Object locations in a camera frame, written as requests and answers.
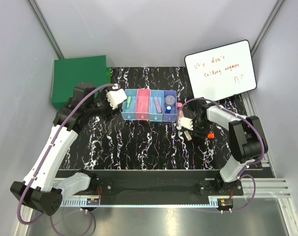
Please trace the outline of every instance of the plastic bin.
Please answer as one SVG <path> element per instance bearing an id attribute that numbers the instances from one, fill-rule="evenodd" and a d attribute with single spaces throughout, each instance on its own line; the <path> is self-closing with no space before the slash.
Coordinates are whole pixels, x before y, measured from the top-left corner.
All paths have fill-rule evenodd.
<path id="1" fill-rule="evenodd" d="M 151 90 L 149 120 L 163 121 L 163 109 L 164 109 L 163 90 Z"/>
<path id="2" fill-rule="evenodd" d="M 177 99 L 176 91 L 164 90 L 164 92 L 163 92 L 164 99 L 169 95 L 171 95 L 171 96 L 175 97 L 175 99 Z M 176 122 L 176 119 L 177 119 L 177 101 L 175 102 L 174 106 L 172 107 L 170 113 L 166 113 L 166 107 L 164 104 L 164 106 L 163 106 L 163 121 Z"/>
<path id="3" fill-rule="evenodd" d="M 149 120 L 150 89 L 138 89 L 135 117 L 138 120 Z"/>
<path id="4" fill-rule="evenodd" d="M 136 101 L 137 101 L 137 89 L 125 89 L 125 94 L 128 97 L 131 97 L 130 106 L 127 109 L 127 100 L 123 102 L 123 111 L 121 112 L 121 115 L 124 120 L 136 120 L 135 117 L 135 107 L 136 107 Z"/>

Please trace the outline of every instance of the pink bin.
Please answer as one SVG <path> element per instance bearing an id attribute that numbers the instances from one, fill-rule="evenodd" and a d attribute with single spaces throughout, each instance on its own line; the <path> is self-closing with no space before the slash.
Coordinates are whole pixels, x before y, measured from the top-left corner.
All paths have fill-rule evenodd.
<path id="1" fill-rule="evenodd" d="M 135 107 L 136 119 L 149 120 L 150 93 L 150 89 L 138 89 L 137 103 Z"/>

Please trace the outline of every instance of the table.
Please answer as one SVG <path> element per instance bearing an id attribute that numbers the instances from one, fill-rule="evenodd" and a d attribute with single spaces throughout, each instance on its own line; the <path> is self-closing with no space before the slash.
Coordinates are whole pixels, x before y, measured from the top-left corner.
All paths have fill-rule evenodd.
<path id="1" fill-rule="evenodd" d="M 178 101 L 193 98 L 185 67 L 112 68 L 111 81 L 123 89 L 176 90 Z M 241 95 L 224 99 L 227 109 L 246 115 Z M 184 110 L 186 117 L 193 112 Z M 68 150 L 60 169 L 188 170 L 220 169 L 230 156 L 228 135 L 219 125 L 211 126 L 214 140 L 188 142 L 174 123 L 111 121 L 92 118 Z"/>

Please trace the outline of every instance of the whiteboard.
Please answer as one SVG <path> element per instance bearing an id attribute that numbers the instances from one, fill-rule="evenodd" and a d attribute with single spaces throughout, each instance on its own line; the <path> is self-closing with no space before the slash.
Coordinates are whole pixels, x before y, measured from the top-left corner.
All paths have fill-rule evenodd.
<path id="1" fill-rule="evenodd" d="M 193 96 L 218 101 L 257 87 L 247 40 L 185 56 Z"/>

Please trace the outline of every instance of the white wall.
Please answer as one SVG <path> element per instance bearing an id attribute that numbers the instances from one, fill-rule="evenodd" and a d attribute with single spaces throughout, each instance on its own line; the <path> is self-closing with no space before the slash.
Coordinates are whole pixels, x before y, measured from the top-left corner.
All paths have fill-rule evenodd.
<path id="1" fill-rule="evenodd" d="M 56 58 L 26 0 L 0 1 L 0 236 L 13 235 L 22 181 L 48 138 Z"/>
<path id="2" fill-rule="evenodd" d="M 253 57 L 252 97 L 278 177 L 298 212 L 298 0 L 286 1 Z"/>
<path id="3" fill-rule="evenodd" d="M 248 39 L 276 0 L 36 0 L 65 57 L 108 66 L 183 66 L 184 56 Z"/>

